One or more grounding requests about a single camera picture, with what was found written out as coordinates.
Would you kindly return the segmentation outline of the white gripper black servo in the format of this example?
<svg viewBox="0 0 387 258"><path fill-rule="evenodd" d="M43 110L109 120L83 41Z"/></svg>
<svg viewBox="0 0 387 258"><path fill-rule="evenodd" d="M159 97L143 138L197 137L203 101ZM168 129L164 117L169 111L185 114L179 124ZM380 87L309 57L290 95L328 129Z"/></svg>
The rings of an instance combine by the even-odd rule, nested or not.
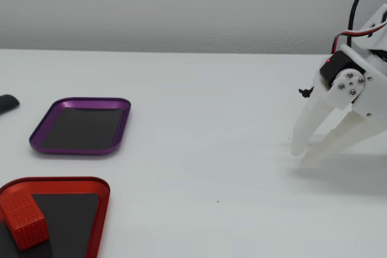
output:
<svg viewBox="0 0 387 258"><path fill-rule="evenodd" d="M361 56L347 45L314 75L313 90L293 128L291 154L299 156L308 139L335 109L349 113L303 157L320 161L356 143L386 132L386 52Z"/></svg>

